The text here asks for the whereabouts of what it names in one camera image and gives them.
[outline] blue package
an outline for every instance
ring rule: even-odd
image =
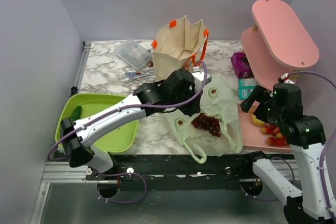
[[[238,98],[240,100],[246,100],[256,85],[257,82],[254,78],[238,79]]]

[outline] green tray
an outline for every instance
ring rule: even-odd
[[[80,93],[73,95],[65,105],[58,120],[55,141],[60,139],[60,123],[71,116],[77,106],[82,106],[80,118],[87,118],[122,101],[126,96],[118,94]],[[94,146],[106,152],[121,153],[133,144],[138,129],[138,120],[129,122],[98,139]]]

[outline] grapes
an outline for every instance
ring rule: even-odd
[[[221,136],[219,119],[214,116],[207,116],[204,113],[200,113],[199,116],[195,117],[194,120],[191,121],[191,124],[197,129],[209,131],[212,136]]]

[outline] green vegetable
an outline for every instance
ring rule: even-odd
[[[80,115],[82,115],[82,106],[78,106],[75,108],[73,113],[70,116],[70,119],[74,122],[78,119],[80,119]]]

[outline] marble table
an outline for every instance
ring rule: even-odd
[[[91,44],[80,92],[113,93],[128,95],[143,82],[155,81],[155,76],[140,78],[126,83],[125,72],[134,71],[119,58],[112,55],[123,41],[94,41]],[[139,40],[140,45],[150,49],[152,41]],[[230,58],[241,50],[240,41],[210,41],[204,58],[209,73],[223,77],[232,88],[238,101],[238,79]],[[162,125],[158,115],[139,120],[134,144],[125,154],[188,154],[188,151],[172,137]]]

